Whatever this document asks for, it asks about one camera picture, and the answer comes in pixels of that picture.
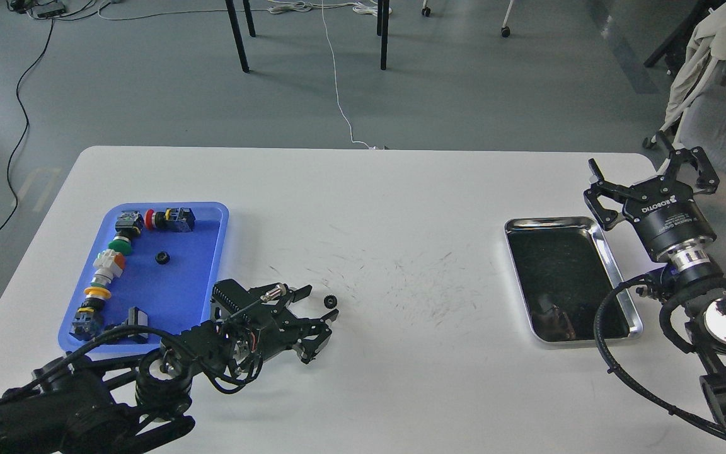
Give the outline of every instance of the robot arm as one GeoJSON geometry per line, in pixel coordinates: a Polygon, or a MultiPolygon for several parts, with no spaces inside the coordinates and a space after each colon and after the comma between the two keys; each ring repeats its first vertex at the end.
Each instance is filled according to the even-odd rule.
{"type": "Polygon", "coordinates": [[[214,285],[211,319],[173,335],[139,325],[100,334],[66,357],[33,371],[35,379],[0,399],[0,454],[141,454],[192,431],[192,379],[204,374],[222,393],[236,393],[262,364],[295,350],[308,364],[328,342],[338,310],[297,318],[290,303],[311,287],[271,284],[246,291],[233,279],[214,285]],[[161,345],[144,356],[93,361],[93,348],[137,333],[156,334],[161,345]],[[104,380],[107,371],[124,373],[104,380]],[[136,406],[111,392],[135,382],[136,406]],[[150,422],[165,421],[145,431],[150,422]]]}
{"type": "MultiPolygon", "coordinates": [[[[638,288],[638,294],[662,303],[659,322],[666,338],[681,351],[696,353],[702,362],[708,374],[700,377],[700,384],[715,422],[726,435],[726,366],[718,358],[719,354],[726,354],[726,278],[706,253],[706,245],[717,236],[694,201],[695,194],[715,192],[717,174],[701,148],[671,149],[664,172],[631,187],[605,181],[592,159],[590,168],[593,181],[590,189],[584,192],[584,198],[597,222],[603,229],[610,230],[619,222],[629,221],[649,258],[664,264],[662,268],[640,276],[634,284],[643,284],[638,288]],[[685,164],[698,172],[695,184],[698,190],[677,180],[677,172],[685,164]],[[603,207],[599,201],[602,196],[621,204],[621,211],[603,207]],[[671,314],[677,308],[683,308],[688,316],[685,324],[687,340],[671,323],[671,314]]],[[[597,317],[597,342],[601,338],[599,328],[600,318],[597,317]]],[[[610,373],[617,374],[619,365],[605,351],[606,345],[599,343],[599,350],[611,367],[610,373]]],[[[626,374],[617,375],[628,385],[633,382],[626,374]]],[[[662,404],[658,403],[668,408],[669,413],[676,413],[673,405],[662,404]]],[[[698,417],[692,417],[683,419],[698,426],[695,423],[698,417]]]]}

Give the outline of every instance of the black connector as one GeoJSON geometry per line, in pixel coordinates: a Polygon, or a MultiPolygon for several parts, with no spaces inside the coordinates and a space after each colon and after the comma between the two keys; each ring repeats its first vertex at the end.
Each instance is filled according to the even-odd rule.
{"type": "Polygon", "coordinates": [[[37,18],[51,18],[66,12],[66,6],[61,2],[52,2],[47,5],[38,5],[30,9],[37,18]]]}

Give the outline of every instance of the green button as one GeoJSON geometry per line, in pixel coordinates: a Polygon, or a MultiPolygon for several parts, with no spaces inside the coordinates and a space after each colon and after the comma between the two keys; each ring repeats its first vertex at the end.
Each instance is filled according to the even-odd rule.
{"type": "Polygon", "coordinates": [[[133,253],[133,248],[130,247],[130,243],[123,240],[114,240],[108,244],[108,249],[113,249],[117,252],[121,252],[122,255],[130,255],[133,253]]]}

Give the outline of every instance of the gray floor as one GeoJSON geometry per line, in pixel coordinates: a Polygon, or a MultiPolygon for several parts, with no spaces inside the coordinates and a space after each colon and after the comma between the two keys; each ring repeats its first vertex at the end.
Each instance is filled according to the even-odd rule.
{"type": "MultiPolygon", "coordinates": [[[[67,2],[70,9],[83,3],[67,2]]],[[[394,0],[387,71],[378,69],[374,18],[327,11],[355,138],[391,149],[642,152],[642,137],[662,120],[669,78],[663,64],[642,69],[640,61],[693,2],[520,1],[512,36],[500,38],[507,4],[431,0],[433,15],[424,18],[419,0],[394,0]]],[[[125,0],[103,14],[221,6],[125,0]]],[[[258,37],[245,37],[251,74],[239,69],[224,13],[55,24],[46,57],[23,85],[32,129],[12,179],[26,190],[0,234],[0,295],[89,146],[358,147],[335,106],[320,12],[254,18],[258,37]]],[[[6,162],[23,127],[14,88],[48,31],[49,22],[8,12],[0,1],[0,223],[11,207],[6,162]]],[[[653,163],[663,157],[647,155],[653,163]]],[[[130,178],[130,169],[103,172],[130,178]]],[[[573,178],[587,184],[587,175],[573,178]]],[[[702,207],[720,235],[712,252],[726,268],[726,178],[702,207]]],[[[40,294],[41,285],[31,290],[40,294]]],[[[25,301],[25,310],[34,304],[25,301]]]]}

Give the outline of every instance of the white cable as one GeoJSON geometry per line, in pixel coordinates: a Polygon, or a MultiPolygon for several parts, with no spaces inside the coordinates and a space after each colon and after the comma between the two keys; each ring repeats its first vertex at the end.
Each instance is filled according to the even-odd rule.
{"type": "MultiPolygon", "coordinates": [[[[308,11],[312,11],[312,9],[333,9],[333,8],[346,8],[346,6],[351,6],[352,11],[356,12],[360,15],[372,15],[374,17],[377,17],[377,3],[373,0],[369,0],[370,3],[373,3],[374,5],[369,5],[363,2],[346,2],[346,3],[333,3],[331,5],[316,5],[315,3],[311,2],[282,2],[280,0],[268,0],[270,3],[276,3],[276,6],[270,6],[269,8],[254,8],[251,9],[251,11],[268,11],[272,15],[280,15],[282,13],[286,13],[288,11],[297,11],[301,13],[305,13],[308,11]]],[[[139,18],[150,18],[150,17],[158,17],[163,15],[185,15],[190,13],[224,13],[226,12],[225,9],[191,9],[191,11],[168,11],[163,13],[156,13],[152,15],[144,15],[144,16],[136,16],[136,17],[106,17],[103,15],[103,9],[105,9],[105,6],[109,5],[110,3],[104,4],[101,8],[98,8],[97,15],[100,18],[104,18],[104,20],[138,20],[139,18]]],[[[237,9],[237,12],[241,13],[244,12],[244,9],[237,9]]]]}
{"type": "Polygon", "coordinates": [[[346,2],[331,3],[328,5],[325,5],[323,0],[321,0],[320,5],[312,2],[284,2],[283,0],[268,0],[268,2],[274,3],[274,6],[268,7],[268,12],[270,12],[270,14],[272,15],[280,15],[289,11],[305,13],[308,11],[312,11],[312,9],[320,9],[321,11],[323,11],[324,9],[346,8],[346,6],[351,6],[352,11],[356,12],[357,14],[372,15],[374,17],[377,17],[377,2],[374,2],[374,0],[368,0],[368,3],[346,2]]]}
{"type": "Polygon", "coordinates": [[[346,120],[346,124],[349,125],[349,140],[352,141],[354,144],[363,144],[368,149],[376,149],[376,147],[369,146],[364,141],[356,141],[354,134],[352,134],[352,122],[349,121],[349,118],[346,118],[346,114],[343,112],[343,107],[340,106],[340,92],[338,91],[338,67],[335,64],[335,51],[332,49],[332,41],[329,40],[329,28],[326,26],[326,18],[323,15],[324,8],[321,8],[321,20],[323,21],[323,31],[326,33],[326,42],[329,43],[329,52],[332,53],[332,72],[335,75],[335,101],[338,103],[338,110],[340,110],[340,115],[343,115],[343,119],[346,120]]]}
{"type": "MultiPolygon", "coordinates": [[[[163,15],[186,15],[190,13],[225,13],[226,9],[191,9],[191,11],[168,11],[164,13],[156,13],[152,15],[144,15],[144,16],[136,16],[136,17],[106,17],[103,15],[102,11],[105,9],[105,6],[110,5],[109,3],[106,3],[101,8],[98,9],[97,15],[100,16],[100,18],[104,18],[104,20],[137,20],[138,18],[150,18],[150,17],[157,17],[157,16],[163,16],[163,15]]],[[[251,9],[251,11],[268,11],[265,8],[256,8],[251,9]]],[[[245,9],[237,9],[237,12],[242,13],[245,12],[245,9]]]]}

